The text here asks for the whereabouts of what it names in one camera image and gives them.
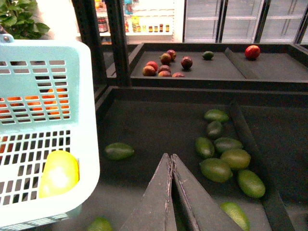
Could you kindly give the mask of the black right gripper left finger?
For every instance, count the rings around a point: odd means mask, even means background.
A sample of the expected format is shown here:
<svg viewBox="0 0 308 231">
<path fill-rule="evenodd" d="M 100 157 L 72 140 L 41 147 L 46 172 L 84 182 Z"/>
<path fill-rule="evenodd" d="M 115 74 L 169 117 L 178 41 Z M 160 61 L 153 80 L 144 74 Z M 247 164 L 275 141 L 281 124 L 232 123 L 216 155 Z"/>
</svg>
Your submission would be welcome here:
<svg viewBox="0 0 308 231">
<path fill-rule="evenodd" d="M 139 205 L 121 227 L 122 231 L 176 231 L 172 201 L 173 167 L 167 153 L 162 158 Z"/>
</svg>

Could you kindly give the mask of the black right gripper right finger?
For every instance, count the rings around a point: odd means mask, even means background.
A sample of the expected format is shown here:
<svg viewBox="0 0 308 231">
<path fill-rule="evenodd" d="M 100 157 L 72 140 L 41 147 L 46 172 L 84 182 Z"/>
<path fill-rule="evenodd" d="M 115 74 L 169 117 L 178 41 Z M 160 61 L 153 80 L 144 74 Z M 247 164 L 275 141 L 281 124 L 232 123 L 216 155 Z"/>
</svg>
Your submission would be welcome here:
<svg viewBox="0 0 308 231">
<path fill-rule="evenodd" d="M 188 231 L 240 231 L 178 155 L 171 156 L 172 199 Z"/>
</svg>

